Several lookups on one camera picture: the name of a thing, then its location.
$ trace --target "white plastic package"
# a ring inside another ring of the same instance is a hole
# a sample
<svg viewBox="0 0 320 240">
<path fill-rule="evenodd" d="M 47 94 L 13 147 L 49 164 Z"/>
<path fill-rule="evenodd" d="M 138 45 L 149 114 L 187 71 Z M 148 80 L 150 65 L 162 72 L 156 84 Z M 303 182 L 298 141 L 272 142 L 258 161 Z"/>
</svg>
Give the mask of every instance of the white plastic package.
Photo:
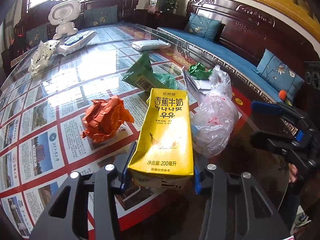
<svg viewBox="0 0 320 240">
<path fill-rule="evenodd" d="M 32 56 L 30 66 L 28 68 L 28 72 L 31 74 L 31 77 L 43 72 L 42 70 L 47 67 L 52 54 L 55 52 L 59 44 L 60 41 L 55 40 L 50 40 L 45 43 L 40 41 L 38 49 Z"/>
<path fill-rule="evenodd" d="M 238 110 L 233 104 L 229 75 L 216 65 L 209 77 L 211 90 L 191 117 L 191 132 L 194 149 L 207 158 L 225 149 L 235 122 Z"/>
<path fill-rule="evenodd" d="M 170 43 L 166 43 L 161 40 L 151 40 L 151 41 L 135 41 L 132 43 L 132 47 L 137 51 L 149 50 L 149 49 L 166 49 L 171 46 Z"/>
<path fill-rule="evenodd" d="M 97 35 L 95 31 L 85 31 L 71 36 L 63 45 L 58 46 L 56 54 L 66 56 L 78 49 L 83 48 L 94 36 Z"/>
</svg>

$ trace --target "floral pillow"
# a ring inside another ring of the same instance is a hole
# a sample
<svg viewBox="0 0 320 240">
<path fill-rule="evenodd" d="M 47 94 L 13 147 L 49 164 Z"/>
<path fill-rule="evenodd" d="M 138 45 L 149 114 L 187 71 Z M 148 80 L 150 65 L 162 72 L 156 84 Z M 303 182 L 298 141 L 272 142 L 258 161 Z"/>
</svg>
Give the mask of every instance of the floral pillow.
<svg viewBox="0 0 320 240">
<path fill-rule="evenodd" d="M 26 41 L 29 48 L 32 48 L 42 42 L 48 41 L 47 25 L 43 24 L 26 32 Z"/>
<path fill-rule="evenodd" d="M 277 91 L 285 90 L 290 101 L 293 101 L 304 82 L 301 77 L 267 49 L 257 69 L 253 69 L 253 71 Z"/>
<path fill-rule="evenodd" d="M 101 7 L 84 11 L 86 26 L 99 26 L 118 22 L 118 6 Z"/>
<path fill-rule="evenodd" d="M 213 41 L 220 24 L 221 21 L 216 21 L 191 13 L 187 26 L 184 30 L 208 41 Z"/>
</svg>

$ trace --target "crumpled orange paper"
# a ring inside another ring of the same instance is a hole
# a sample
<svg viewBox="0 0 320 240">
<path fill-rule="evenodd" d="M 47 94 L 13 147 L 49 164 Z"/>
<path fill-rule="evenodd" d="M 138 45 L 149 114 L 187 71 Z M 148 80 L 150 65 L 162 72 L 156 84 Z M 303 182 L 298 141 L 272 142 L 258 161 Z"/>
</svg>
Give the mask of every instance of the crumpled orange paper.
<svg viewBox="0 0 320 240">
<path fill-rule="evenodd" d="M 86 129 L 82 138 L 90 137 L 94 143 L 105 141 L 116 135 L 116 131 L 124 122 L 134 123 L 134 119 L 127 109 L 124 109 L 123 100 L 118 96 L 92 100 L 93 105 L 85 111 L 82 119 Z"/>
</svg>

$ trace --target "glass table top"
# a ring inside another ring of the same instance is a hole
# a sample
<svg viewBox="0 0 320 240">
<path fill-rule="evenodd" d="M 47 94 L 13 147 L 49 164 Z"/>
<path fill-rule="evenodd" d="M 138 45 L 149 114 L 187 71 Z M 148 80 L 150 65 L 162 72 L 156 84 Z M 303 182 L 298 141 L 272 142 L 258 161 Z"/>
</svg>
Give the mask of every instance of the glass table top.
<svg viewBox="0 0 320 240">
<path fill-rule="evenodd" d="M 168 49 L 149 51 L 154 73 L 171 73 L 180 90 L 186 90 L 181 69 L 200 61 L 214 67 L 212 57 L 197 53 L 189 44 L 141 25 L 94 28 L 97 35 L 84 48 L 65 57 L 53 55 L 38 76 L 28 73 L 30 52 L 1 87 L 0 96 L 0 199 L 4 212 L 23 237 L 28 237 L 51 196 L 72 171 L 98 171 L 138 139 L 147 110 L 148 93 L 121 79 L 141 53 L 131 47 L 137 40 L 161 39 Z M 289 134 L 279 118 L 252 113 L 250 102 L 263 100 L 250 84 L 221 65 L 231 77 L 233 102 L 239 111 L 226 149 L 210 161 L 226 172 L 251 172 L 275 206 L 285 192 L 287 164 L 249 143 L 258 129 Z M 82 118 L 92 99 L 118 95 L 134 117 L 116 136 L 93 143 L 79 135 Z M 188 93 L 190 111 L 198 102 Z M 183 190 L 143 188 L 131 182 L 116 195 L 123 239 L 198 239 L 204 215 L 204 196 L 196 195 L 190 182 Z M 93 193 L 88 205 L 89 235 L 93 236 Z"/>
</svg>

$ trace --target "crumpled green paper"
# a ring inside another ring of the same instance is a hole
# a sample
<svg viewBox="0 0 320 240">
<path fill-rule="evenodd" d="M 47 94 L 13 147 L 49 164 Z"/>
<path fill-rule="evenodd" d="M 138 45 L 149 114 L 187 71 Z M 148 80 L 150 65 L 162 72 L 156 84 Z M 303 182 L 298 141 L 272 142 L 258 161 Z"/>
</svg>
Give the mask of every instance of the crumpled green paper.
<svg viewBox="0 0 320 240">
<path fill-rule="evenodd" d="M 188 72 L 198 80 L 208 80 L 212 73 L 212 69 L 206 71 L 205 66 L 198 62 L 196 65 L 191 65 Z"/>
<path fill-rule="evenodd" d="M 122 81 L 150 92 L 152 88 L 177 89 L 177 82 L 171 74 L 153 73 L 149 54 L 144 52 L 141 58 L 128 69 Z"/>
</svg>

